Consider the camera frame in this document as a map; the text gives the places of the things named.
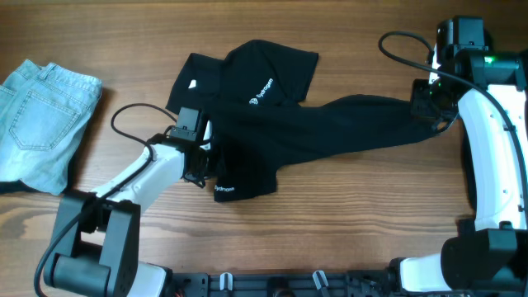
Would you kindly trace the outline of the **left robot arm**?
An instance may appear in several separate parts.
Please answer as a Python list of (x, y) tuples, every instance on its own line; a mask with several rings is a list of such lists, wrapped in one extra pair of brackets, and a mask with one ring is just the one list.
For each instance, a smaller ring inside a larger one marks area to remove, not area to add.
[(140, 219), (180, 180), (205, 187), (211, 131), (200, 109), (182, 107), (173, 121), (112, 181), (63, 196), (35, 269), (37, 295), (42, 285), (84, 296), (177, 295), (171, 269), (139, 260)]

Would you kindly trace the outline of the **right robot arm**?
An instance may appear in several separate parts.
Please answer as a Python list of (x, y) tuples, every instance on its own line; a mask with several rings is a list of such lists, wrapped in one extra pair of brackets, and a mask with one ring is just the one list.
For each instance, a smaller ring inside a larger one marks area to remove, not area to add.
[(474, 230), (440, 252), (394, 261), (392, 290), (406, 295), (527, 293), (526, 60), (495, 52), (483, 20), (455, 16), (437, 27), (412, 86), (412, 113), (436, 131), (462, 120), (469, 140)]

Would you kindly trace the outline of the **black polo shirt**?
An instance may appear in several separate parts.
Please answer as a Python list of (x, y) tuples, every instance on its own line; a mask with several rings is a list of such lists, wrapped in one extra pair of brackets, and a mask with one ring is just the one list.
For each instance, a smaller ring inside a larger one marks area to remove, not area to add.
[(203, 112), (212, 126), (208, 170), (218, 202), (274, 193), (281, 167), (342, 153), (414, 144), (434, 136), (411, 105), (391, 97), (351, 95), (304, 104), (318, 55), (250, 40), (224, 59), (190, 54), (167, 108)]

